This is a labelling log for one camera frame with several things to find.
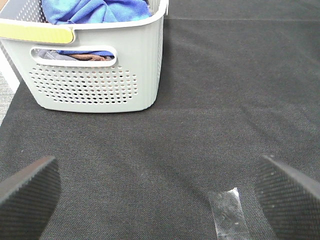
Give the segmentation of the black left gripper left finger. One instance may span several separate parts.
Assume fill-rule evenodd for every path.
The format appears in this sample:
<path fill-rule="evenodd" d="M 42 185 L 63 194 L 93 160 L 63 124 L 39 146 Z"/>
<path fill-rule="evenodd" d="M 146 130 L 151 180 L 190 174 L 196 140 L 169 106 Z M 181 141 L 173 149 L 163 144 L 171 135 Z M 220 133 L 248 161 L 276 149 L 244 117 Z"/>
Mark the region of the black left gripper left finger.
<path fill-rule="evenodd" d="M 36 160 L 0 183 L 0 238 L 38 240 L 61 195 L 58 161 Z"/>

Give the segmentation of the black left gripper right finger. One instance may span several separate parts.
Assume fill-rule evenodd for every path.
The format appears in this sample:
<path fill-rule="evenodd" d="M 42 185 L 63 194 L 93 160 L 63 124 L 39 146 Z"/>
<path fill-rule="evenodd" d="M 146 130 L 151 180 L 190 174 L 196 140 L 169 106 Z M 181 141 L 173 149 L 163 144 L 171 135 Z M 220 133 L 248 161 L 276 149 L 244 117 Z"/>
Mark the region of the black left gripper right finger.
<path fill-rule="evenodd" d="M 280 240 L 320 238 L 320 184 L 273 156 L 260 157 L 255 194 Z"/>

